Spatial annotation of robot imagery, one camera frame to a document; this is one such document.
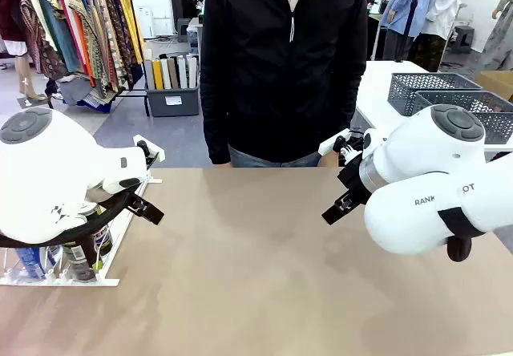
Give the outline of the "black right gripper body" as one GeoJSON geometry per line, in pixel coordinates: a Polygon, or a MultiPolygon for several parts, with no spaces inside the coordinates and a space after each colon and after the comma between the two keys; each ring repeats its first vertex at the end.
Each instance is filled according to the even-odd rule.
{"type": "Polygon", "coordinates": [[[372,163],[373,156],[363,157],[360,151],[340,151],[338,163],[341,171],[337,178],[345,186],[346,192],[337,200],[338,204],[366,204],[372,194],[364,184],[362,175],[372,163]]]}

